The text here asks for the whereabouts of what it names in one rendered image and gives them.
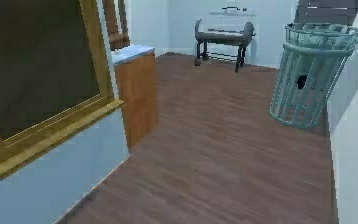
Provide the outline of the dark grey bench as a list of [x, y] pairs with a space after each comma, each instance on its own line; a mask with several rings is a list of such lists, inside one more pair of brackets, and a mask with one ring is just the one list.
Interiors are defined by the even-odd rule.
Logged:
[[227, 31], [208, 29], [205, 31], [202, 28], [203, 22], [198, 19], [195, 23], [194, 32], [196, 39], [196, 56], [194, 59], [194, 65], [200, 66], [201, 61], [207, 61], [209, 56], [207, 54], [207, 44], [223, 44], [229, 46], [237, 46], [237, 56], [235, 63], [235, 72], [244, 66], [244, 58], [246, 50], [252, 41], [252, 37], [255, 36], [254, 25], [252, 22], [246, 22], [242, 31]]

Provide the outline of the white wall shelf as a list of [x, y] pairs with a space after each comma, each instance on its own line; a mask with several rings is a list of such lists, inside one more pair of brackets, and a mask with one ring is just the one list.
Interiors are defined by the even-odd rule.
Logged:
[[248, 8], [227, 6], [227, 7], [222, 7], [219, 11], [210, 12], [210, 15], [244, 17], [244, 16], [253, 16], [253, 13]]

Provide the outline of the orange cabinet with white top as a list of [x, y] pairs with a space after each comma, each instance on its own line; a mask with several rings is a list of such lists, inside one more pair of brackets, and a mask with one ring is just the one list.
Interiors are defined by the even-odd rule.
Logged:
[[129, 150], [158, 123], [155, 49], [131, 45], [111, 52]]

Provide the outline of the gold framed dark window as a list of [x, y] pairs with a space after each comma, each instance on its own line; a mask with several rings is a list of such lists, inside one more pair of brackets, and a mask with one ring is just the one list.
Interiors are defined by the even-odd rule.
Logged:
[[0, 180], [118, 110], [100, 0], [0, 0]]

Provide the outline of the teal slatted laundry basket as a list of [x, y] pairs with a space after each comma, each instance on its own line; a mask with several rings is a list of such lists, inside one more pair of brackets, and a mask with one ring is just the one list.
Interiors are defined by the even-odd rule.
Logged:
[[290, 127], [315, 126], [358, 44], [358, 27], [290, 23], [276, 76], [270, 116]]

